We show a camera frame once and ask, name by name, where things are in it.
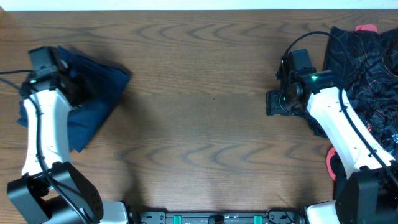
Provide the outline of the navy blue shorts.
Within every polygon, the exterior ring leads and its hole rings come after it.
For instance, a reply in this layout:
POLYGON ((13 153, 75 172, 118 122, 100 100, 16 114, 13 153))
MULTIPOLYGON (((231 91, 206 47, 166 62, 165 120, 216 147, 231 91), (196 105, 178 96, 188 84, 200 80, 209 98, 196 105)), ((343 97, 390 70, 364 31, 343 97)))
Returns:
POLYGON ((98 63, 61 46, 60 57, 70 66, 68 76, 81 87, 83 100, 68 115, 70 150, 81 152, 118 104, 132 73, 124 67, 98 63))

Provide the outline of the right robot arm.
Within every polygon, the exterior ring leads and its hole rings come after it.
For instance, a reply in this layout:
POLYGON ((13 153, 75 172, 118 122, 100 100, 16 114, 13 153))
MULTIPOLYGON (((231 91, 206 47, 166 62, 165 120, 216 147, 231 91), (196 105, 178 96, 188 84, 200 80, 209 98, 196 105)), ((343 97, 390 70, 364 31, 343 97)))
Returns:
POLYGON ((296 223, 397 223, 397 161, 373 138, 331 71, 278 71, 266 94, 269 116, 308 112, 326 133, 347 183, 333 201, 304 208, 296 223))

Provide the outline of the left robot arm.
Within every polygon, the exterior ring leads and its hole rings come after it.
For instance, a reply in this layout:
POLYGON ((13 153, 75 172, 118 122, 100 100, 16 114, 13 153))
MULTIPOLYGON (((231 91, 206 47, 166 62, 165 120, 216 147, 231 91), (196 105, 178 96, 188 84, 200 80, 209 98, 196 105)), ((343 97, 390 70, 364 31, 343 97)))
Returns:
POLYGON ((27 223, 129 223, 122 202, 102 200, 72 164, 67 120, 73 90, 62 65, 36 65, 20 89, 29 140, 20 179, 7 196, 27 223))

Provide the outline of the folded navy blue garment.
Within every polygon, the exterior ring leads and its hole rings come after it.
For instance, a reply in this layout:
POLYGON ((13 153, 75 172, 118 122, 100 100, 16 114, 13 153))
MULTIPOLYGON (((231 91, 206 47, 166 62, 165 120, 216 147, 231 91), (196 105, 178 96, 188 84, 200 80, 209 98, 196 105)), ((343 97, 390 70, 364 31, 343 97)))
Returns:
POLYGON ((29 126, 27 111, 24 107, 23 101, 19 102, 19 119, 17 120, 17 123, 25 128, 29 126))

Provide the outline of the black patterned sports garment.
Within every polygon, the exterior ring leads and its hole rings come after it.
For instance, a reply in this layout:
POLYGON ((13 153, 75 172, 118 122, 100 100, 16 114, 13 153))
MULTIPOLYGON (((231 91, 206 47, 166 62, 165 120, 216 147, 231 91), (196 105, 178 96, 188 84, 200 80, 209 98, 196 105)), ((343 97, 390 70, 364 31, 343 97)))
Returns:
POLYGON ((324 70, 339 80, 373 138, 397 157, 397 29, 381 34, 331 28, 324 70))

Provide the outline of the black mounting rail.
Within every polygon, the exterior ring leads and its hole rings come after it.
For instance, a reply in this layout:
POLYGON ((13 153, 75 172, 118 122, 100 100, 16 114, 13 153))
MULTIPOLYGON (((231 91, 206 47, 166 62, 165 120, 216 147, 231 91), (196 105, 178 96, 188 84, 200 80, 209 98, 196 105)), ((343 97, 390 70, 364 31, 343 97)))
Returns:
POLYGON ((305 224, 299 212, 271 210, 265 213, 188 213, 151 211, 139 214, 145 224, 305 224))

